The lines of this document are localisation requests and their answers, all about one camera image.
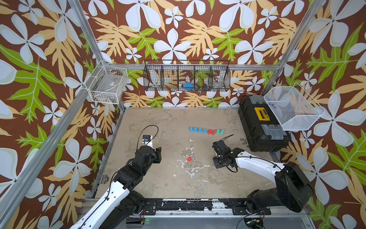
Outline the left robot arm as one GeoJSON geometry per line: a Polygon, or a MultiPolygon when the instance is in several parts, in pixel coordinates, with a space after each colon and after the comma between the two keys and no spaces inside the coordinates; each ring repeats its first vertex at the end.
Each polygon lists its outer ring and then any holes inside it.
{"type": "Polygon", "coordinates": [[[142,210],[144,197],[134,188],[152,164],[162,160],[162,148],[141,146],[111,180],[108,190],[72,229],[115,229],[124,219],[142,210]]]}

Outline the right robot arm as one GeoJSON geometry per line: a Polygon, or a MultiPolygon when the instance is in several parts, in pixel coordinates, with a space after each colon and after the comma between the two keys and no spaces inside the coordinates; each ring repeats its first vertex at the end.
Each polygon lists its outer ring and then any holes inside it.
{"type": "Polygon", "coordinates": [[[240,148],[230,149],[224,142],[213,142],[217,169],[226,167],[246,169],[275,183],[276,187],[254,190],[246,198],[245,208],[256,213],[267,207],[284,206],[299,213],[314,195],[315,190],[301,168],[293,162],[277,163],[250,154],[240,148]]]}

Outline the black toolbox yellow latch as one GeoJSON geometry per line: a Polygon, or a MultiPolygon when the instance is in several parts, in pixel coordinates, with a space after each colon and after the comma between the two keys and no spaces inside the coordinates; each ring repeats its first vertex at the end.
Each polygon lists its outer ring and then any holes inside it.
{"type": "Polygon", "coordinates": [[[239,103],[238,114],[252,152],[276,152],[291,140],[261,95],[250,95],[239,103]]]}

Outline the blue object in basket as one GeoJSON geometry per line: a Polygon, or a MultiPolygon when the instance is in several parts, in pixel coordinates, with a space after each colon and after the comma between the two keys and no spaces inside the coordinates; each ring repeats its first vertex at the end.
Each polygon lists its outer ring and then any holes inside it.
{"type": "Polygon", "coordinates": [[[187,90],[187,91],[191,91],[191,90],[194,90],[194,85],[191,84],[191,83],[185,83],[184,84],[184,89],[187,90]]]}

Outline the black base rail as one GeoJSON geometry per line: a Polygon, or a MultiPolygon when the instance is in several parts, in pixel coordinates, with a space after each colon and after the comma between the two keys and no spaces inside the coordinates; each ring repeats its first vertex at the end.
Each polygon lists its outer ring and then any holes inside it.
{"type": "Polygon", "coordinates": [[[258,208],[245,198],[144,198],[137,204],[128,204],[126,210],[133,215],[154,216],[158,211],[204,212],[230,210],[233,215],[249,215],[264,213],[270,215],[268,207],[258,208]]]}

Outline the aluminium frame post back right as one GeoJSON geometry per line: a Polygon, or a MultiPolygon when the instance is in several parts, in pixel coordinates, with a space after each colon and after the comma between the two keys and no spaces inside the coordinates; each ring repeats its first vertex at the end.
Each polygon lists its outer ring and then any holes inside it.
{"type": "Polygon", "coordinates": [[[285,64],[289,62],[290,56],[292,52],[298,46],[302,36],[305,34],[306,30],[309,28],[313,18],[316,16],[317,12],[319,11],[320,7],[324,5],[326,1],[315,0],[310,5],[308,11],[306,12],[304,18],[302,19],[301,23],[299,24],[298,28],[295,31],[293,38],[290,40],[289,45],[284,52],[282,59],[278,63],[277,70],[274,70],[273,74],[271,75],[268,83],[264,87],[261,95],[264,96],[267,94],[273,87],[274,83],[281,76],[281,73],[284,72],[285,64]]]}

